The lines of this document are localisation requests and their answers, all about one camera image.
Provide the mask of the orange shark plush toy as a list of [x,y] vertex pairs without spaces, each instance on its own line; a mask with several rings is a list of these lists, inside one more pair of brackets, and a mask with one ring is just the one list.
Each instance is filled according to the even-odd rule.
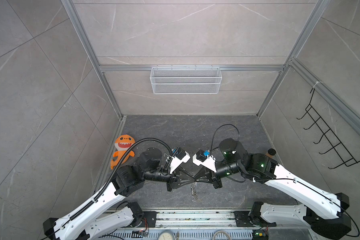
[[116,165],[119,163],[121,157],[124,155],[124,153],[128,150],[129,147],[131,147],[135,143],[135,139],[129,135],[121,135],[117,138],[115,141],[115,147],[116,152],[113,154],[113,158],[110,163],[111,170],[116,167]]

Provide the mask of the brown spice bottle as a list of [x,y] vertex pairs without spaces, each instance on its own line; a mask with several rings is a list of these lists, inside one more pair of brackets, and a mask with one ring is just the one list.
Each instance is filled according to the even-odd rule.
[[273,158],[276,155],[276,150],[275,149],[268,149],[266,156],[268,156],[269,158]]

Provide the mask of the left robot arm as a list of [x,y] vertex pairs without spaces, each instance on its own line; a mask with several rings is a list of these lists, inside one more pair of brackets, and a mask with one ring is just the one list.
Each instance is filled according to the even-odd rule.
[[103,213],[141,189],[146,180],[164,182],[168,190],[177,187],[181,178],[176,170],[191,156],[181,148],[171,151],[167,169],[161,165],[162,157],[159,149],[148,148],[132,165],[119,168],[98,192],[71,213],[59,219],[47,219],[43,223],[46,239],[94,240],[118,228],[139,225],[144,212],[136,202],[113,214],[103,216]]

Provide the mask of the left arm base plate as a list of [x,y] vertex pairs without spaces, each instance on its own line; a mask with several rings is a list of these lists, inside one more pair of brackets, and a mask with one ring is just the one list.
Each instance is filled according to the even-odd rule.
[[144,211],[144,214],[135,219],[131,226],[143,229],[146,227],[149,229],[154,228],[156,226],[157,214],[158,212],[155,211]]

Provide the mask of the aluminium rail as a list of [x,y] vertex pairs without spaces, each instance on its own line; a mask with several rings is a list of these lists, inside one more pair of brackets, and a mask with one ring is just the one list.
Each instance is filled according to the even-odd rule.
[[[158,214],[155,228],[237,227],[234,211],[260,211],[264,220],[276,223],[277,227],[311,228],[308,222],[312,220],[311,213],[305,206],[270,205],[262,202],[256,202],[251,210],[156,210]],[[137,203],[129,203],[111,214],[93,220],[86,219],[85,223],[67,221],[61,229],[70,230],[74,236],[81,233],[95,236],[116,228],[132,227],[134,220],[143,214],[144,211]]]

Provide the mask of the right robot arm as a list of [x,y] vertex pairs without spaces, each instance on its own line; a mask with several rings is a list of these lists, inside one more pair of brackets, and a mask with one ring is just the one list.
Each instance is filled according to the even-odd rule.
[[339,240],[351,231],[352,219],[346,214],[350,205],[347,195],[321,190],[267,155],[248,153],[242,143],[232,138],[223,140],[218,149],[223,155],[221,162],[217,162],[210,151],[199,150],[193,155],[193,163],[202,166],[195,176],[197,182],[206,181],[218,189],[222,187],[222,178],[239,174],[299,202],[291,206],[254,202],[248,214],[251,224],[259,227],[310,227],[316,234],[331,240]]

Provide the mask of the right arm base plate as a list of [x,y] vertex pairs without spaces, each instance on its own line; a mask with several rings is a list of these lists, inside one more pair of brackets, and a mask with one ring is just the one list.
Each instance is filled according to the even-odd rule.
[[237,227],[276,227],[276,223],[267,222],[260,211],[234,211]]

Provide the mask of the round gauge dial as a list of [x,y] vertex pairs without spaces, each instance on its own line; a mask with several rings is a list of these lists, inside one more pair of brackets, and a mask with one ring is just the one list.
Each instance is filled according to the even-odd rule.
[[169,230],[163,231],[159,234],[157,240],[176,240],[175,233]]

